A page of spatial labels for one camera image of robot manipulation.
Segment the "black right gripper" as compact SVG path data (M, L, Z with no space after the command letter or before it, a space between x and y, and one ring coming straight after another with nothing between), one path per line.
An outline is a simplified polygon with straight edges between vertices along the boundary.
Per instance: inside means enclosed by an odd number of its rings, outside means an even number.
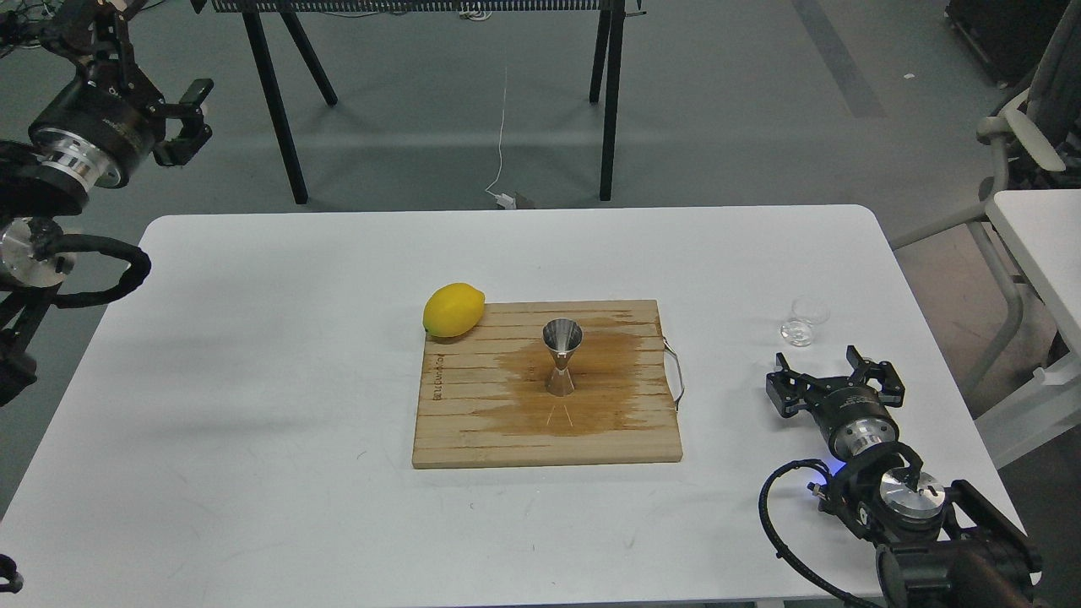
M831 392L827 385L833 385L832 376L796 372L783 353L776 354L775 369L765 381L769 399L780 418L810 412L830 453L839 461L849 461L879 442L899 439L899 428L884 405L902 407L906 393L892 362L866 358L853 344L845 355L852 366L846 388ZM872 382L877 382L877 388L870 388Z

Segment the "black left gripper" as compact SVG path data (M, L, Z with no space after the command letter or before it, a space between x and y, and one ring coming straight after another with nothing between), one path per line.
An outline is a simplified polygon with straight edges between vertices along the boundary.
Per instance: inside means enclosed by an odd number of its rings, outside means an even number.
M139 1L65 1L50 19L34 26L49 52L70 61L77 78L50 101L30 125L30 138L43 149L61 138L80 138L109 160L95 185L126 186L148 155L158 166L186 166L211 138L202 104L214 88L197 79L177 103L147 78L138 78L128 23ZM116 94L135 91L135 107ZM166 119L181 131L166 138Z

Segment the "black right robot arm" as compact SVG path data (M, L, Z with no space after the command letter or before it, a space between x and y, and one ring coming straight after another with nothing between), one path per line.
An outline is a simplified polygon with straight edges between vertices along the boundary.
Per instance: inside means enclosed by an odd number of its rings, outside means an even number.
M792 470L815 470L808 490L822 512L858 539L873 543L877 581L891 607L1031 607L1031 577L1042 569L1035 543L966 480L944 485L923 459L900 442L889 408L904 400L904 385L889 361L872 361L849 346L849 376L808 376L783 354L768 374L768 396L783 418L808 411L830 453L795 459L769 475L758 499L761 526L780 561L849 607L867 607L815 573L780 539L769 517L772 485Z

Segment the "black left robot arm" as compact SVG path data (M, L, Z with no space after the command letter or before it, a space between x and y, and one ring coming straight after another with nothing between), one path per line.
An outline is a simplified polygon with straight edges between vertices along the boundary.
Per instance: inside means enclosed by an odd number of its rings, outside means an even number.
M185 166L211 138L204 120L209 79L169 103L136 64L128 26L142 1L66 1L50 19L17 23L3 15L3 43L34 39L69 60L74 80L28 130L30 141L3 141L3 342L1 400L11 404L37 381L27 347L46 310L101 307L139 288L151 270L138 246L63 232L58 216L84 211L96 187L120 188L148 157ZM101 291L59 292L79 252L121 259L126 269Z

